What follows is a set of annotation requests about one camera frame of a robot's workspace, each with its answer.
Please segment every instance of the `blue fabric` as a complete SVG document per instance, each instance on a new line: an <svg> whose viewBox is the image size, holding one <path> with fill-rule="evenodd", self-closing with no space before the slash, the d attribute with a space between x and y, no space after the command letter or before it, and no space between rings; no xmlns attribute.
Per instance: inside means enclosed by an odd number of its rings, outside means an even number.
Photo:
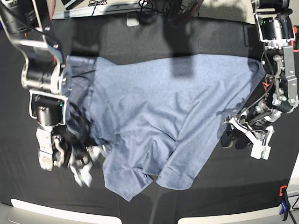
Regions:
<svg viewBox="0 0 299 224"><path fill-rule="evenodd" d="M106 143L105 186L130 201L158 175L162 187L191 187L264 70L253 59L195 55L115 65L69 58L70 100L86 114L91 137ZM68 126L76 131L69 120Z"/></svg>

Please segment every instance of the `black mat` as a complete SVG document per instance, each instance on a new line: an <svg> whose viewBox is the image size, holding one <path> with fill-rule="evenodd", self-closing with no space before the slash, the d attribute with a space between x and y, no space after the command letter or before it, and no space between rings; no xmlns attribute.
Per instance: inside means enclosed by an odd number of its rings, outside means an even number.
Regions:
<svg viewBox="0 0 299 224"><path fill-rule="evenodd" d="M117 64L198 53L259 59L262 45L252 25L194 19L173 28L163 17L144 18L126 26L126 16L54 21L66 51L102 56ZM0 31L0 201L11 198L49 207L116 216L124 224L172 224L182 217L226 215L278 206L279 187L288 184L299 138L299 109L275 123L269 159L245 150L216 147L193 186L184 191L152 183L131 202L105 189L95 177L90 188L79 187L69 170L41 170L35 137L37 123L28 114L28 91L20 83L23 58Z"/></svg>

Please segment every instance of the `black table surface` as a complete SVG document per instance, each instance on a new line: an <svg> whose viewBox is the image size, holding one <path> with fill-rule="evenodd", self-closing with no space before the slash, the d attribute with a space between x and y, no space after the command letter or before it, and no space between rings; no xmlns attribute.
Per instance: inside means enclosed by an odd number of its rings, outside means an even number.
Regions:
<svg viewBox="0 0 299 224"><path fill-rule="evenodd" d="M162 16L143 17L137 27L126 26L126 15L53 21L65 51L101 56L116 64L192 54L222 54L260 59L263 47L250 24L193 19L174 28ZM172 224L182 217L228 215L279 205L279 188L288 184L298 155L296 128L299 109L275 124L268 160L244 150L218 144L184 191L164 189L153 182L131 202L104 187L94 176L89 188L79 187L65 169L39 167L35 137L37 122L29 117L29 93L21 86L24 63L0 31L0 201L12 198L58 209L116 216L124 224Z"/></svg>

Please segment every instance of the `cloth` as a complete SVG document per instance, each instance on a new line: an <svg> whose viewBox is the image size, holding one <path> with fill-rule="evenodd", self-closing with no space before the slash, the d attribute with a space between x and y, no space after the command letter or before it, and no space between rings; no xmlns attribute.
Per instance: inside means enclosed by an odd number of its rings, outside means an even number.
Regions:
<svg viewBox="0 0 299 224"><path fill-rule="evenodd" d="M115 65L69 58L70 101L106 144L105 187L130 201L157 175L162 187L191 187L236 114L264 76L261 64L236 56L195 55ZM71 119L68 126L75 131Z"/></svg>

